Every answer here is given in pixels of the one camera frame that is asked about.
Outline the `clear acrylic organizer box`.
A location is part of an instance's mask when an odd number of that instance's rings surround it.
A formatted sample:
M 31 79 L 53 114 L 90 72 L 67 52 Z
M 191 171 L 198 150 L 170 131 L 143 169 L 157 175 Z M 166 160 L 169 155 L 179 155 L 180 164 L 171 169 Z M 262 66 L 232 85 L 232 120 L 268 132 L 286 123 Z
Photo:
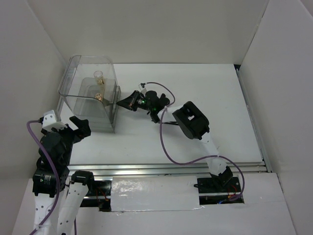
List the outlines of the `clear acrylic organizer box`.
M 102 71 L 106 80 L 103 97 L 109 105 L 95 98 L 99 92 L 95 71 Z M 107 56 L 73 55 L 70 57 L 58 93 L 79 119 L 87 119 L 93 132 L 114 133 L 120 86 L 112 60 Z

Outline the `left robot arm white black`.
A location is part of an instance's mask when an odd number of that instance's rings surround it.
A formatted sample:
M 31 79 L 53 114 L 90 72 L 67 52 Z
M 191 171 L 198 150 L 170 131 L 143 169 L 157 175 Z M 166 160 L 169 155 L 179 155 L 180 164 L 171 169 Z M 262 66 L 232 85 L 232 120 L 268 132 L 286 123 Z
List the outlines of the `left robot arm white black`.
M 76 232 L 76 216 L 86 195 L 95 192 L 90 171 L 76 171 L 70 183 L 69 162 L 73 145 L 91 135 L 88 120 L 70 117 L 73 130 L 54 113 L 28 121 L 27 129 L 39 147 L 39 158 L 32 176 L 35 199 L 33 235 L 68 235 Z

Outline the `small beige bottle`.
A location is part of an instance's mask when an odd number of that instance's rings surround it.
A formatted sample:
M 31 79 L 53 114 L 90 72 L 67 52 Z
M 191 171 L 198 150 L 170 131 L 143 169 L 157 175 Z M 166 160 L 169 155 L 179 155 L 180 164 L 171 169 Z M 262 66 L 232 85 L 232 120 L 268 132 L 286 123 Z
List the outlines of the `small beige bottle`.
M 97 100 L 101 101 L 104 106 L 107 106 L 107 105 L 109 105 L 109 103 L 110 103 L 109 101 L 107 101 L 107 100 L 103 97 L 103 95 L 102 95 L 101 93 L 97 93 L 97 94 L 95 95 L 95 98 L 96 98 Z

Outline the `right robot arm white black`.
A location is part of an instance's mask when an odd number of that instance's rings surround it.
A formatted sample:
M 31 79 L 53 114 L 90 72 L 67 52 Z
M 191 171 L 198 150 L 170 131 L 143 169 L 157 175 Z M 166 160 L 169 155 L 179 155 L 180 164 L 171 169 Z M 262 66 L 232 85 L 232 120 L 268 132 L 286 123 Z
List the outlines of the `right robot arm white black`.
M 170 104 L 170 100 L 165 94 L 157 96 L 155 91 L 147 91 L 144 94 L 140 91 L 134 91 L 127 98 L 117 102 L 118 106 L 130 111 L 146 110 L 152 122 L 159 124 L 160 142 L 166 157 L 176 165 L 191 165 L 206 160 L 210 175 L 213 178 L 214 189 L 220 192 L 225 191 L 230 185 L 233 173 L 225 158 L 219 156 L 211 139 L 208 118 L 191 101 L 176 108 L 171 108 Z M 188 139 L 200 141 L 207 151 L 207 156 L 186 163 L 179 163 L 172 159 L 165 149 L 162 136 L 162 129 L 165 124 L 179 126 Z

